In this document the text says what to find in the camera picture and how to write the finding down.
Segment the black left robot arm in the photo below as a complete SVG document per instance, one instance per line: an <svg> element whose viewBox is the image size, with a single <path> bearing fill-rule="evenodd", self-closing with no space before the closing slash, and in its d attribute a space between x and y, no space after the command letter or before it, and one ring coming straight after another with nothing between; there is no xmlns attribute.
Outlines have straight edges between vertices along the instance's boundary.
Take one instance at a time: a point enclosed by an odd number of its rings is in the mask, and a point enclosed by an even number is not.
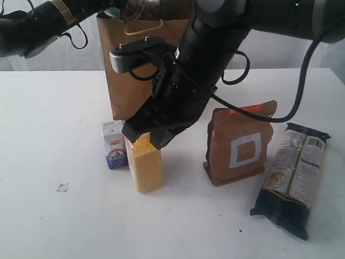
<svg viewBox="0 0 345 259"><path fill-rule="evenodd" d="M67 30L95 13L109 8L123 10L127 1L46 1L36 7L28 1L31 10L4 13L1 1L1 57L32 58L62 36Z"/></svg>

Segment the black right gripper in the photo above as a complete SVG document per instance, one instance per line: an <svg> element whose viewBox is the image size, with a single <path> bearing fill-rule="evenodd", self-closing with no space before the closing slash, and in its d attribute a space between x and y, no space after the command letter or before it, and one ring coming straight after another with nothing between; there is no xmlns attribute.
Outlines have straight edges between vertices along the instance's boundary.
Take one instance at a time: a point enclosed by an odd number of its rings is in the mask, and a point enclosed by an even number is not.
<svg viewBox="0 0 345 259"><path fill-rule="evenodd" d="M150 132L150 143L161 149L201 116L209 101L205 90L216 89L218 68L204 62L160 62L156 67L160 74L152 96L125 120L122 134L134 143Z"/></svg>

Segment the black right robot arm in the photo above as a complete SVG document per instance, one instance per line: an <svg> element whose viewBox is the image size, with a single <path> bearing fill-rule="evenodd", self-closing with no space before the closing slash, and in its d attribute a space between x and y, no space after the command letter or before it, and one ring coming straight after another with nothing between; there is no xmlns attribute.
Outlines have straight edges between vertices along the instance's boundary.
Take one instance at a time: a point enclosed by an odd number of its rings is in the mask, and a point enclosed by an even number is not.
<svg viewBox="0 0 345 259"><path fill-rule="evenodd" d="M291 111L282 118L256 115L260 121L287 122L300 106L318 44L344 38L344 1L194 1L193 7L177 46L154 38L114 50L115 55L129 58L130 70L145 63L157 67L151 96L123 125L122 132L131 142L149 133L151 143L161 149L192 126L215 98L217 81L251 30L311 41Z"/></svg>

